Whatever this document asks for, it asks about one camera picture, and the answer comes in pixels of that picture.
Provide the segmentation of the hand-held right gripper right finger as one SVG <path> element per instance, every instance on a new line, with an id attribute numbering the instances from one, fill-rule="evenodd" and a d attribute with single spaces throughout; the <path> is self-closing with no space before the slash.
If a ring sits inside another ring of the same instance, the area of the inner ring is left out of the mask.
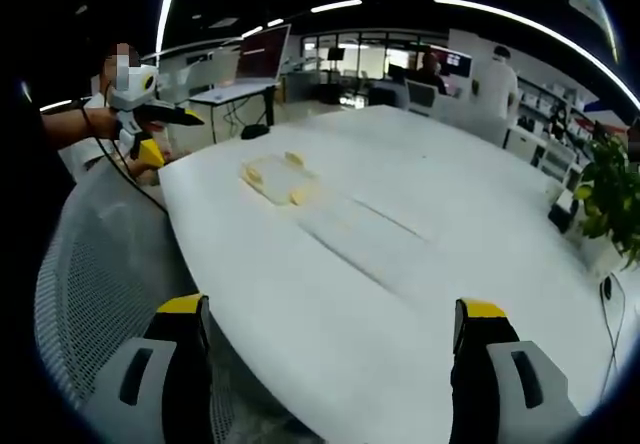
<path id="1" fill-rule="evenodd" d="M 582 421 L 561 369 L 481 300 L 455 306 L 451 443 L 565 443 Z"/>

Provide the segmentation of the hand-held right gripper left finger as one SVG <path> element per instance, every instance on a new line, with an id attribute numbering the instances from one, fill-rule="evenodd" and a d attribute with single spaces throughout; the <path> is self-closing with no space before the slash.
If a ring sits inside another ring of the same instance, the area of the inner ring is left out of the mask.
<path id="1" fill-rule="evenodd" d="M 211 443 L 209 302 L 161 305 L 98 371 L 82 416 L 103 443 Z"/>

